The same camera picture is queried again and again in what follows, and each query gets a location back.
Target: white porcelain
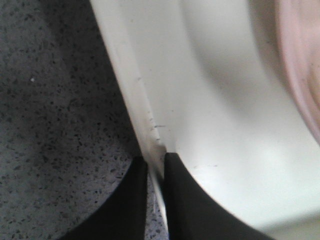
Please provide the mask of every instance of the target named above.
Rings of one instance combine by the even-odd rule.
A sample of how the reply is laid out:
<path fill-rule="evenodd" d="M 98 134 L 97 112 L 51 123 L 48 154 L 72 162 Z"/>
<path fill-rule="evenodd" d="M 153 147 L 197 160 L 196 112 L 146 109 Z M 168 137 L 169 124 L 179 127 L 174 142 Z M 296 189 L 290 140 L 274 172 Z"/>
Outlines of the white porcelain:
<path fill-rule="evenodd" d="M 270 0 L 91 0 L 162 214 L 162 157 L 267 231 L 320 214 L 320 148 L 286 89 Z"/>

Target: terrazzo floor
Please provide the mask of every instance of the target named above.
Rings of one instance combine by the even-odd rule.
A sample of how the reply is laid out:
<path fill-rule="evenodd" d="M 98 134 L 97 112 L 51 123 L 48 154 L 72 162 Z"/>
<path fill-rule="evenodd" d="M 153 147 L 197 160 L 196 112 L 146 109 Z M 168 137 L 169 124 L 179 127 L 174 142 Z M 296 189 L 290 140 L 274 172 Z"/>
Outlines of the terrazzo floor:
<path fill-rule="evenodd" d="M 88 0 L 0 0 L 0 240 L 54 240 L 140 154 Z M 166 240 L 148 184 L 145 239 Z"/>

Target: floor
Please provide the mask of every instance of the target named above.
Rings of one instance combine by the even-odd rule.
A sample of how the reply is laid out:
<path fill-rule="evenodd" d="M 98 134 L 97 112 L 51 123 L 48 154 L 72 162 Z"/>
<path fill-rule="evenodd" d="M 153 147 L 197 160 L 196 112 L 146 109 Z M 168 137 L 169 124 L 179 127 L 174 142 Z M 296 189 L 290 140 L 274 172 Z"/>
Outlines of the floor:
<path fill-rule="evenodd" d="M 0 240 L 54 240 L 140 154 L 88 0 L 0 0 Z M 168 239 L 149 182 L 145 239 Z"/>

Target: speckled floor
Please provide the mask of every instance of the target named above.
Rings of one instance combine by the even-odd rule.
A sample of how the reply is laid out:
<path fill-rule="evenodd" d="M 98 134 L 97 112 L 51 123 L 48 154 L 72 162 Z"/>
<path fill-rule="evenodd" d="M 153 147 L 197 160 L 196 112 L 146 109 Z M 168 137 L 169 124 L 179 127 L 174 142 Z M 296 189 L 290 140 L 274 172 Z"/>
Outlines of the speckled floor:
<path fill-rule="evenodd" d="M 89 1 L 0 9 L 0 240 L 54 240 L 105 201 L 139 147 Z M 168 239 L 148 188 L 145 239 Z"/>

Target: pink object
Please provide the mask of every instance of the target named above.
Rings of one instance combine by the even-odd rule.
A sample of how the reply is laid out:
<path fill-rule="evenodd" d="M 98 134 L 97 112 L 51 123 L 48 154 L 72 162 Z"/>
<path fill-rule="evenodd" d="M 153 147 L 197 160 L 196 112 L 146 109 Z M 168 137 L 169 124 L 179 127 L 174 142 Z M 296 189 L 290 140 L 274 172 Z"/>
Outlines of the pink object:
<path fill-rule="evenodd" d="M 320 1 L 276 2 L 278 45 L 289 87 L 320 144 Z"/>

